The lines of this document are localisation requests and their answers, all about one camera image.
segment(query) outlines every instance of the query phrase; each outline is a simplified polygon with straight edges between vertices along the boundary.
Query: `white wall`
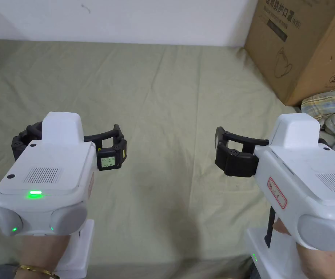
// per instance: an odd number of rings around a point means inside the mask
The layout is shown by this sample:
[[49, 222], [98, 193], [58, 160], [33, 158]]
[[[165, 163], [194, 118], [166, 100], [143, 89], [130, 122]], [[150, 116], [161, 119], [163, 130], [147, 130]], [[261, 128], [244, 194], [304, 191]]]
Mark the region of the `white wall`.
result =
[[257, 0], [0, 0], [0, 39], [242, 46]]

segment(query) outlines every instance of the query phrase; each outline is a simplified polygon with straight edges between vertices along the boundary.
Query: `black robotic claw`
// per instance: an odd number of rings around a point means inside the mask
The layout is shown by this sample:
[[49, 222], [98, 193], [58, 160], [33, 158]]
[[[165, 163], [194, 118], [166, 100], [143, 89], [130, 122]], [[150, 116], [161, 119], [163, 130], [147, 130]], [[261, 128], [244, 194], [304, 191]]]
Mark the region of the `black robotic claw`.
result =
[[[242, 151], [229, 149], [228, 141], [243, 144]], [[258, 157], [254, 155], [256, 145], [268, 145], [267, 139], [247, 138], [225, 131], [217, 127], [215, 133], [215, 164], [228, 176], [251, 177], [258, 166]]]
[[[103, 148], [103, 140], [113, 138], [113, 146]], [[27, 126], [26, 130], [12, 139], [12, 152], [15, 160], [23, 153], [32, 140], [42, 140], [42, 122]], [[119, 125], [102, 134], [85, 136], [84, 141], [92, 141], [96, 148], [96, 160], [99, 170], [112, 170], [122, 167], [127, 158], [127, 141], [124, 139]]]

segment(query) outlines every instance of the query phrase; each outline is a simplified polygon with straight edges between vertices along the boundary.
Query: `gold bracelet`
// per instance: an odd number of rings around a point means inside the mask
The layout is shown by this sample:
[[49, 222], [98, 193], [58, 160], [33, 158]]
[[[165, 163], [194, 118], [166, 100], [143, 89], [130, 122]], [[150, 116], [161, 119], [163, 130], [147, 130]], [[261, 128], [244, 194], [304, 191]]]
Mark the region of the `gold bracelet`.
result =
[[46, 269], [39, 268], [39, 267], [36, 267], [36, 266], [19, 265], [18, 269], [29, 270], [29, 271], [32, 271], [32, 272], [38, 272], [38, 273], [49, 275], [50, 277], [52, 277], [54, 279], [60, 279], [60, 277], [57, 276], [56, 274], [53, 274], [52, 272], [49, 272]]

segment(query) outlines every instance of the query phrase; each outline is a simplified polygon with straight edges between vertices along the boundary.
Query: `black circle logo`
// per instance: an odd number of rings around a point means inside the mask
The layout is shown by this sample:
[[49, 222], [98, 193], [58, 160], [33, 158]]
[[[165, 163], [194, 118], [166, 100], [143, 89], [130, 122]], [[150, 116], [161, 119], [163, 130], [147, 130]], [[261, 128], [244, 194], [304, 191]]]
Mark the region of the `black circle logo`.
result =
[[331, 79], [329, 80], [330, 83], [335, 83], [335, 75], [331, 77]]

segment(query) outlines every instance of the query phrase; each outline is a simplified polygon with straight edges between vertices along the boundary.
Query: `white base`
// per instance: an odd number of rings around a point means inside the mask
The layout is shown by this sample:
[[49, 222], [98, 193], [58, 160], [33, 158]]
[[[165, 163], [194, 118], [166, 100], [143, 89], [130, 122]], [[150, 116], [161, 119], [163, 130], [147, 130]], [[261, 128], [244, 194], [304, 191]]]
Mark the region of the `white base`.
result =
[[266, 228], [247, 229], [245, 234], [246, 248], [260, 277], [262, 279], [307, 279], [301, 270], [292, 237], [273, 231], [271, 249], [269, 249], [264, 241], [266, 234]]
[[61, 258], [55, 274], [61, 279], [81, 279], [87, 275], [95, 222], [87, 220], [83, 229], [71, 235], [68, 248]]

